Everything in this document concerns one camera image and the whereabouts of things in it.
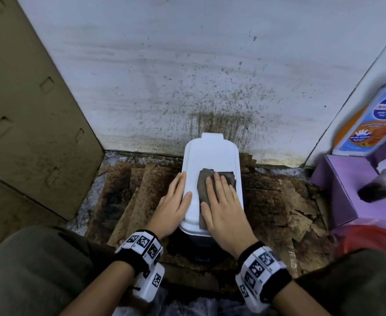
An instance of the dirty floor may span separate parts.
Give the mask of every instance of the dirty floor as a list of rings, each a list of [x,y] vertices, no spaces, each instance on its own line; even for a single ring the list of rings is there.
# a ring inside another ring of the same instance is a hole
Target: dirty floor
[[[240,159],[244,211],[257,238],[274,250],[294,278],[326,266],[334,249],[326,228],[326,200],[307,182],[307,170],[256,167],[247,154]],[[117,248],[148,222],[181,165],[180,158],[107,152],[69,228]],[[177,240],[183,233],[177,233],[163,243],[166,283],[239,299],[236,261],[223,253],[211,261],[198,260],[180,249]]]

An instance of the brown cloth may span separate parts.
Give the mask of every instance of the brown cloth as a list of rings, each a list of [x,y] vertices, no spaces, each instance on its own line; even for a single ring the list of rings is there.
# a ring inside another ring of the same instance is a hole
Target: brown cloth
[[[211,170],[211,169],[203,169],[200,171],[199,173],[199,178],[197,180],[197,192],[199,193],[199,227],[203,230],[207,230],[208,227],[206,226],[206,221],[205,219],[203,218],[203,215],[202,215],[202,207],[200,206],[200,204],[202,202],[205,202],[207,203],[209,206],[211,206],[210,202],[209,202],[209,198],[208,198],[208,192],[206,191],[206,179],[208,177],[211,178],[212,180],[212,184],[214,186],[214,191],[215,191],[215,194],[216,194],[216,188],[215,188],[215,180],[214,180],[214,173],[215,171],[214,170]],[[226,179],[227,179],[227,182],[228,182],[228,185],[232,185],[232,187],[234,188],[234,190],[236,189],[236,178],[234,176],[234,173],[233,172],[218,172],[218,174],[220,176],[224,176]]]

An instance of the wristband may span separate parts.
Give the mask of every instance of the wristband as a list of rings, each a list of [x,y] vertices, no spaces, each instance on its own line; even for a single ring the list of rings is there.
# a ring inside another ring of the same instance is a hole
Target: wristband
[[[114,261],[128,263],[137,276],[155,266],[162,252],[163,248],[154,233],[149,230],[138,230],[115,251]]]
[[[241,279],[237,284],[244,299],[247,293],[259,302],[271,301],[292,280],[285,264],[269,247],[263,246],[262,242],[247,248],[238,258],[238,262],[242,265],[236,280]]]

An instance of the purple tissue box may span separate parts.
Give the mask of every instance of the purple tissue box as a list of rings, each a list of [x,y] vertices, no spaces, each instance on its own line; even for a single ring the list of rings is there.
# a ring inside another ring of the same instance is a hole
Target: purple tissue box
[[[386,229],[386,199],[366,203],[357,191],[378,173],[366,158],[325,155],[310,182],[332,196],[332,228],[345,224],[375,225]]]

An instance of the gray pants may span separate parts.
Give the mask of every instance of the gray pants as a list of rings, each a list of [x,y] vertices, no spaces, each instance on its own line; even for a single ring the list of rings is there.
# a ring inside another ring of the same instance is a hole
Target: gray pants
[[[0,245],[0,315],[58,315],[109,265],[113,252],[60,228],[13,234]],[[386,315],[386,253],[359,251],[297,282],[332,315]]]

